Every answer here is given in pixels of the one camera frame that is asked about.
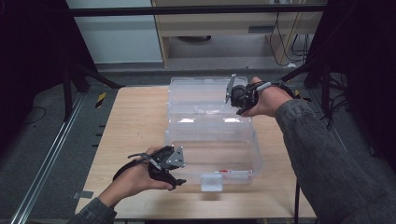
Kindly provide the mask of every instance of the person's right hand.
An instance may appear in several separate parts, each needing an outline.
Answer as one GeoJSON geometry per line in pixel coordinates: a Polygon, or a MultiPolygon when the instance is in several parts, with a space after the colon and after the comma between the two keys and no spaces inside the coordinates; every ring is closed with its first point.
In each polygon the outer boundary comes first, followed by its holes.
{"type": "MultiPolygon", "coordinates": [[[[250,83],[253,84],[260,81],[258,77],[254,77],[250,83]]],[[[274,117],[277,109],[289,100],[292,100],[292,98],[279,87],[268,87],[263,91],[259,91],[259,102],[251,109],[245,111],[242,117],[254,117],[257,115],[274,117]]]]}

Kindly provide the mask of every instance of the metal rail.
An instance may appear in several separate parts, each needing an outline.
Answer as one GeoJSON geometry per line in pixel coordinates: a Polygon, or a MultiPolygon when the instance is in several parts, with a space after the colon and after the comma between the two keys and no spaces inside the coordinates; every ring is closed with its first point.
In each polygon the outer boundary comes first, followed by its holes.
{"type": "Polygon", "coordinates": [[[50,174],[53,164],[58,157],[59,152],[64,144],[66,136],[69,134],[69,131],[77,117],[78,111],[81,108],[81,103],[84,99],[85,93],[79,93],[78,97],[75,101],[74,110],[71,114],[68,121],[65,121],[62,125],[60,131],[55,137],[55,140],[52,143],[51,148],[49,149],[49,153],[47,154],[46,159],[44,159],[37,175],[35,176],[35,180],[27,191],[23,201],[21,202],[18,210],[15,212],[14,216],[11,219],[11,224],[23,224],[26,222],[27,218],[30,215],[30,212],[35,205],[35,201],[37,200],[38,195],[46,183],[47,177],[50,174]]]}
{"type": "Polygon", "coordinates": [[[218,14],[218,13],[259,13],[259,12],[316,12],[324,11],[327,4],[287,4],[287,5],[228,5],[193,7],[114,7],[114,8],[71,8],[44,11],[48,15],[72,17],[143,16],[175,14],[218,14]]]}

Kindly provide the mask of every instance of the black cable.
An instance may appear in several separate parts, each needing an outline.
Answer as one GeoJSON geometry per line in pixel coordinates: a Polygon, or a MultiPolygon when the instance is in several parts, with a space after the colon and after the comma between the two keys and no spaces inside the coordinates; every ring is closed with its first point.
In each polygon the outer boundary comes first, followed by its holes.
{"type": "Polygon", "coordinates": [[[346,85],[344,84],[343,76],[344,76],[344,74],[341,74],[341,73],[340,73],[341,83],[342,83],[344,86],[346,86],[346,85]]]}
{"type": "Polygon", "coordinates": [[[291,53],[295,56],[303,57],[302,60],[304,63],[304,60],[305,60],[306,56],[308,55],[309,35],[305,35],[303,49],[295,49],[295,44],[297,42],[297,38],[299,39],[299,43],[300,43],[300,35],[296,35],[294,37],[293,43],[291,44],[291,53]]]}
{"type": "MultiPolygon", "coordinates": [[[[275,20],[274,29],[273,29],[273,31],[271,32],[271,35],[270,35],[270,46],[271,46],[271,51],[272,51],[273,54],[275,55],[274,49],[273,49],[273,47],[272,47],[272,36],[273,36],[273,34],[274,34],[274,30],[277,28],[277,32],[278,32],[278,34],[279,34],[280,43],[282,44],[282,48],[283,48],[283,53],[285,54],[286,58],[289,59],[289,61],[290,61],[291,63],[297,63],[297,62],[299,62],[300,60],[291,59],[291,58],[288,56],[287,52],[286,52],[285,44],[283,43],[282,35],[280,34],[280,30],[279,30],[279,26],[278,26],[278,21],[279,21],[279,12],[276,13],[276,20],[275,20]]],[[[275,59],[275,61],[276,61],[277,65],[280,65],[280,66],[286,65],[286,64],[279,63],[276,59],[275,59]]]]}
{"type": "Polygon", "coordinates": [[[338,80],[337,78],[330,76],[330,80],[341,90],[346,90],[347,86],[344,84],[343,81],[338,80]]]}
{"type": "Polygon", "coordinates": [[[26,125],[28,125],[28,124],[34,124],[34,123],[38,122],[39,120],[43,119],[43,118],[46,116],[46,114],[47,114],[46,108],[44,108],[44,107],[42,107],[42,106],[33,106],[32,109],[42,109],[44,113],[43,113],[43,115],[42,115],[40,118],[38,118],[38,119],[36,119],[36,120],[34,120],[34,121],[30,121],[30,122],[24,123],[24,124],[26,124],[26,125]]]}
{"type": "MultiPolygon", "coordinates": [[[[309,60],[309,59],[311,59],[311,58],[314,58],[314,57],[316,56],[316,54],[317,54],[318,52],[320,52],[320,49],[323,48],[323,46],[325,46],[325,45],[327,44],[327,42],[331,40],[331,38],[334,36],[334,34],[341,28],[341,26],[344,24],[344,22],[345,22],[345,21],[349,18],[349,16],[352,14],[352,11],[353,11],[353,9],[355,9],[356,5],[358,4],[358,1],[359,1],[359,0],[355,0],[354,5],[353,5],[352,8],[348,11],[348,13],[346,14],[346,16],[341,20],[341,22],[335,27],[335,29],[332,30],[332,32],[327,36],[327,38],[323,41],[323,43],[322,43],[319,47],[317,47],[317,49],[316,49],[309,57],[307,56],[305,60],[309,60]]],[[[277,26],[278,17],[279,17],[279,12],[277,12],[277,14],[276,14],[276,25],[274,26],[274,30],[275,30],[275,27],[277,26]]],[[[271,50],[272,50],[272,52],[273,52],[274,55],[275,55],[274,49],[272,48],[272,44],[271,44],[272,35],[273,35],[273,33],[274,33],[274,30],[273,30],[273,32],[272,32],[271,35],[270,35],[270,45],[271,45],[271,50]]],[[[277,60],[276,60],[276,63],[277,63],[278,65],[281,65],[281,66],[286,65],[286,64],[281,64],[281,63],[279,63],[277,60]]]]}
{"type": "Polygon", "coordinates": [[[341,106],[347,105],[347,100],[342,100],[339,103],[337,103],[336,105],[334,105],[334,102],[341,96],[344,96],[344,93],[341,93],[332,99],[332,103],[331,103],[329,112],[325,116],[320,118],[320,119],[326,119],[326,118],[328,119],[328,123],[326,126],[326,128],[328,130],[330,130],[330,128],[332,127],[332,113],[337,112],[338,109],[341,108],[341,106]]]}
{"type": "Polygon", "coordinates": [[[239,99],[241,96],[246,94],[248,91],[254,90],[254,89],[258,88],[261,84],[264,84],[264,83],[266,83],[266,81],[260,81],[260,82],[256,82],[256,83],[252,84],[249,88],[247,88],[243,92],[239,93],[239,95],[236,96],[235,99],[239,99]]]}
{"type": "Polygon", "coordinates": [[[130,155],[130,156],[128,156],[128,159],[131,159],[132,157],[138,157],[138,156],[141,157],[141,159],[134,161],[135,164],[146,163],[145,162],[146,160],[151,160],[152,159],[151,155],[148,155],[145,152],[136,153],[136,154],[130,155]]]}
{"type": "Polygon", "coordinates": [[[294,224],[298,224],[298,210],[300,205],[300,185],[296,181],[296,193],[294,198],[294,224]]]}
{"type": "MultiPolygon", "coordinates": [[[[347,19],[349,18],[349,16],[352,14],[353,10],[355,9],[356,5],[358,4],[358,1],[359,1],[359,0],[355,0],[353,6],[350,8],[350,10],[349,10],[348,13],[345,15],[345,17],[344,17],[344,18],[340,21],[340,23],[332,30],[332,32],[331,32],[329,35],[327,35],[327,37],[326,37],[326,38],[324,39],[324,41],[316,48],[316,50],[315,50],[315,51],[312,51],[311,54],[309,54],[308,56],[306,56],[306,58],[305,58],[306,61],[312,59],[312,61],[316,63],[317,60],[316,60],[316,59],[313,59],[313,58],[316,57],[316,54],[317,54],[318,52],[321,52],[321,51],[322,51],[322,49],[327,45],[327,42],[329,42],[329,41],[332,40],[332,37],[334,36],[334,34],[335,34],[336,32],[338,32],[338,30],[341,28],[341,26],[346,22],[346,20],[347,20],[347,19]]],[[[281,79],[282,79],[283,81],[288,81],[288,80],[290,80],[291,78],[296,77],[297,75],[299,75],[301,72],[304,72],[304,71],[307,70],[308,68],[311,69],[312,66],[313,66],[313,65],[312,65],[312,63],[311,63],[311,64],[309,64],[309,66],[304,67],[304,69],[303,69],[302,67],[299,67],[299,68],[295,69],[294,71],[288,73],[287,75],[283,76],[281,79]]]]}
{"type": "Polygon", "coordinates": [[[346,90],[346,88],[340,87],[339,85],[333,84],[333,83],[330,83],[330,87],[331,87],[332,89],[337,89],[337,90],[339,90],[339,91],[345,91],[345,90],[346,90]]]}

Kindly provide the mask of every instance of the white cabinet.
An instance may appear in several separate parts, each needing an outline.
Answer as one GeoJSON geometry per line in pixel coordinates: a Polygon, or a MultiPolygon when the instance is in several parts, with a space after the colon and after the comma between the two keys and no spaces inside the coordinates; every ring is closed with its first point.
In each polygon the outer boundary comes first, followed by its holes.
{"type": "MultiPolygon", "coordinates": [[[[151,7],[150,0],[66,0],[70,8],[151,7]]],[[[153,16],[76,17],[78,28],[98,66],[162,63],[153,16]]]]}

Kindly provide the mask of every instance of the gray floor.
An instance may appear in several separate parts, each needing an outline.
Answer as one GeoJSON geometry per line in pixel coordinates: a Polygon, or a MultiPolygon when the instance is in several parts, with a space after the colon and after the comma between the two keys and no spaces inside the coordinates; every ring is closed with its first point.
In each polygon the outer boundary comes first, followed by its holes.
{"type": "MultiPolygon", "coordinates": [[[[248,78],[259,76],[262,79],[273,80],[286,75],[291,69],[276,64],[262,35],[212,36],[212,39],[206,42],[186,42],[174,38],[166,68],[139,67],[123,72],[106,71],[103,75],[128,86],[166,85],[171,77],[229,76],[233,73],[248,78]]],[[[30,220],[62,223],[74,214],[78,201],[73,199],[72,195],[83,189],[97,145],[100,143],[100,133],[104,130],[103,125],[106,125],[117,95],[117,90],[112,90],[92,78],[88,80],[92,87],[89,93],[83,94],[83,103],[76,121],[36,199],[29,216],[30,220]],[[106,98],[101,108],[95,108],[101,92],[106,92],[106,98]]],[[[299,76],[293,81],[300,83],[302,80],[304,76],[299,76]]],[[[318,98],[315,91],[302,91],[302,94],[318,98]]],[[[4,220],[4,223],[7,223],[7,219],[13,216],[20,205],[61,128],[64,118],[63,103],[61,85],[39,93],[35,98],[37,107],[32,109],[26,119],[26,122],[37,122],[21,128],[10,146],[12,153],[2,159],[0,220],[4,220]]],[[[361,161],[362,169],[386,188],[396,187],[394,173],[383,159],[370,156],[364,137],[345,109],[342,108],[334,114],[332,131],[343,136],[346,150],[350,150],[356,159],[361,161]]],[[[287,222],[284,218],[267,221],[287,222]]],[[[302,221],[314,222],[313,219],[302,221]]]]}

